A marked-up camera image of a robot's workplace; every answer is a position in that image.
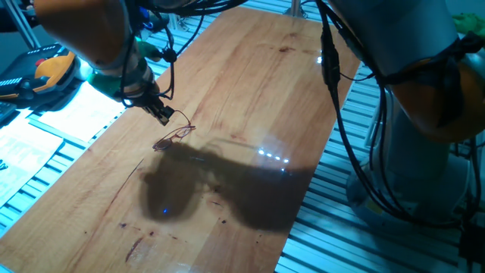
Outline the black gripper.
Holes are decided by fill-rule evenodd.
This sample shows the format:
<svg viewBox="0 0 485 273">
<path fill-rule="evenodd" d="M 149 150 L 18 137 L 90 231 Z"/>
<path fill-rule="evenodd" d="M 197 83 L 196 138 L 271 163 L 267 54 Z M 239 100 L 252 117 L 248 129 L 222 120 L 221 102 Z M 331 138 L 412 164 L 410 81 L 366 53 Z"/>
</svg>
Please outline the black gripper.
<svg viewBox="0 0 485 273">
<path fill-rule="evenodd" d="M 121 102 L 126 108 L 142 108 L 161 125 L 166 126 L 174 110 L 164 105 L 158 93 L 159 87 L 154 81 L 121 84 Z"/>
</svg>

